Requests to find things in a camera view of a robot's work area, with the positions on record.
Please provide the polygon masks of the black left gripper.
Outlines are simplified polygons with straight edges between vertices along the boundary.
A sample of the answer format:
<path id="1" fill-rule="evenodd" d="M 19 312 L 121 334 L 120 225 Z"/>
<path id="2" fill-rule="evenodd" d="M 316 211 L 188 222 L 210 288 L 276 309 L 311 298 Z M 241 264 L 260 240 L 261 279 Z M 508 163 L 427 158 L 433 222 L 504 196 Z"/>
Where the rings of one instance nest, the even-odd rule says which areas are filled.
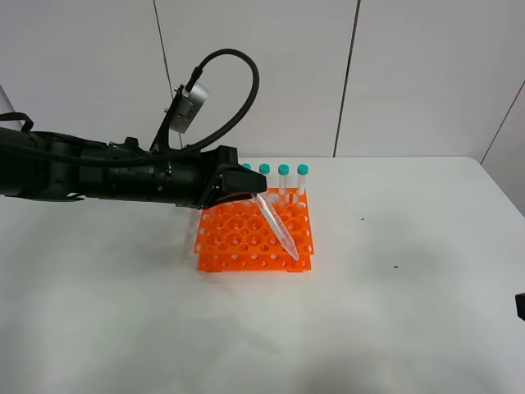
<path id="1" fill-rule="evenodd" d="M 225 145 L 172 162 L 171 175 L 165 181 L 164 203 L 195 209 L 267 191 L 267 178 L 239 166 L 237 148 Z"/>

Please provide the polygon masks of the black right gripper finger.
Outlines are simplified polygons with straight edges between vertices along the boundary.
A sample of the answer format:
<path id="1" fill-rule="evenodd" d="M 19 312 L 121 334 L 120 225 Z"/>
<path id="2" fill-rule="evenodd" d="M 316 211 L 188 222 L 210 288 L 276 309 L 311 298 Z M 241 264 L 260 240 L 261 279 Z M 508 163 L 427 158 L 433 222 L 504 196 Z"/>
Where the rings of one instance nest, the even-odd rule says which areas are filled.
<path id="1" fill-rule="evenodd" d="M 517 316 L 525 320 L 525 294 L 520 293 L 515 296 L 515 305 L 516 305 L 516 312 Z"/>

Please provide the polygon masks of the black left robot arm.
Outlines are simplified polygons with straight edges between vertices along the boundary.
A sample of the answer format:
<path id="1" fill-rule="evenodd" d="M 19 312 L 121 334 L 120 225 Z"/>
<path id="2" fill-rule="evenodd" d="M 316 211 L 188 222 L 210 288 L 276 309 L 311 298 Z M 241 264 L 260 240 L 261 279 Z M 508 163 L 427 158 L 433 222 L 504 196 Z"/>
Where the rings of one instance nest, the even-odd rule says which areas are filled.
<path id="1" fill-rule="evenodd" d="M 106 144 L 73 135 L 31 131 L 22 112 L 6 112 L 1 122 L 22 124 L 20 130 L 1 129 L 1 193 L 35 201 L 73 202 L 86 198 L 174 204 L 206 209 L 250 199 L 267 190 L 266 179 L 238 162 L 228 146 L 192 153 L 169 163 L 142 167 L 86 167 L 34 158 L 18 148 L 40 149 L 82 159 L 148 158 L 134 138 Z"/>

